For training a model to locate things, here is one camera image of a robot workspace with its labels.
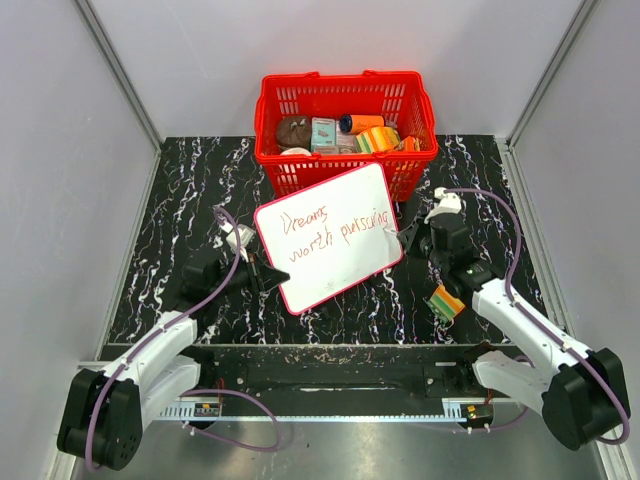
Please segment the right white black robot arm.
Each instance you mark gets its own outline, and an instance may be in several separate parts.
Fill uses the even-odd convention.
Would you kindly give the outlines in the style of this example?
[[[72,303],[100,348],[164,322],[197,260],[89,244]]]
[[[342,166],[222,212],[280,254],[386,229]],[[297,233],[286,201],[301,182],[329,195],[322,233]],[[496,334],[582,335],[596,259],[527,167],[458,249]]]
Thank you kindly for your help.
[[[526,357],[511,359],[487,344],[472,348],[454,373],[460,392],[476,396],[487,389],[516,400],[570,450],[628,439],[631,410],[620,358],[577,341],[525,301],[476,253],[461,214],[416,218],[396,236],[408,256],[439,269],[442,283],[428,301],[439,320],[450,324],[471,308]]]

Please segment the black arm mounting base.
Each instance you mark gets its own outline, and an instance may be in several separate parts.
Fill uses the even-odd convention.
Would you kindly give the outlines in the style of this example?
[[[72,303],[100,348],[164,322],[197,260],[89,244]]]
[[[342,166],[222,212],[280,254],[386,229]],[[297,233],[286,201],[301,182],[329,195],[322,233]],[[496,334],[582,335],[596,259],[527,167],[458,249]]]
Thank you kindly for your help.
[[[485,397],[471,371],[472,345],[190,346],[200,387],[263,393],[391,388],[419,397]]]

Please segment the pink framed whiteboard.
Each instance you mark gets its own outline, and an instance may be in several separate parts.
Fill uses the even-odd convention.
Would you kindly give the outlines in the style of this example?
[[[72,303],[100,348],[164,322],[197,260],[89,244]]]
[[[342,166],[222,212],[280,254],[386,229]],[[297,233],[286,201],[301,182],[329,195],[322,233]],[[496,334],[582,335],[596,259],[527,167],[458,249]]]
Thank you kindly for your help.
[[[370,163],[262,205],[254,223],[287,311],[300,315],[403,258],[383,169]]]

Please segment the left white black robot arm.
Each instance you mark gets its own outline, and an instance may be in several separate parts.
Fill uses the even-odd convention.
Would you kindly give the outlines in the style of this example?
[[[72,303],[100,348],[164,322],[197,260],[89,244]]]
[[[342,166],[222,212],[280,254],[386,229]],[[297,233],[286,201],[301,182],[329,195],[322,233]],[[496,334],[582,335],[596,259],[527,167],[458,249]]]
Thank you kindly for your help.
[[[91,468],[119,471],[133,459],[146,428],[176,400],[183,402],[176,416],[191,433],[213,423],[223,399],[235,393],[218,377],[214,354],[194,344],[196,312],[244,288],[268,293],[289,278],[252,253],[236,256],[230,266],[212,254],[192,255],[171,310],[117,359],[98,370],[82,368],[73,377],[58,451]]]

